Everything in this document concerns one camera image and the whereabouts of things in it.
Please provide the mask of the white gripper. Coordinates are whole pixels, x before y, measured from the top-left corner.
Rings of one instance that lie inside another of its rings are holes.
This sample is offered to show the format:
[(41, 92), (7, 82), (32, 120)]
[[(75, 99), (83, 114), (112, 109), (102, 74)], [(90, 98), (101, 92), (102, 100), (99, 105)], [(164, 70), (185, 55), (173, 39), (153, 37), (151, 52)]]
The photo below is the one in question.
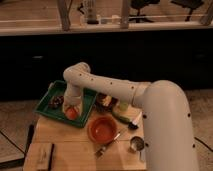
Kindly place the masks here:
[(82, 93), (83, 90), (72, 84), (68, 84), (64, 93), (64, 104), (62, 105), (62, 112), (66, 113), (68, 106), (77, 106), (78, 116), (82, 115), (83, 105), (82, 105)]

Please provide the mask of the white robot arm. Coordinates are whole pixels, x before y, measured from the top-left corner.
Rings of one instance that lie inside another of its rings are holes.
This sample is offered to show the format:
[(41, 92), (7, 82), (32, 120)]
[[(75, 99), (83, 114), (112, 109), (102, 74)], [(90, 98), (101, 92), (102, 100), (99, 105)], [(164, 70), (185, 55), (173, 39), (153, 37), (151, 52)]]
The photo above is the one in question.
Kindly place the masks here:
[(89, 88), (142, 110), (148, 171), (199, 171), (189, 103), (177, 84), (97, 76), (85, 62), (66, 68), (63, 78), (66, 107), (79, 105), (82, 90)]

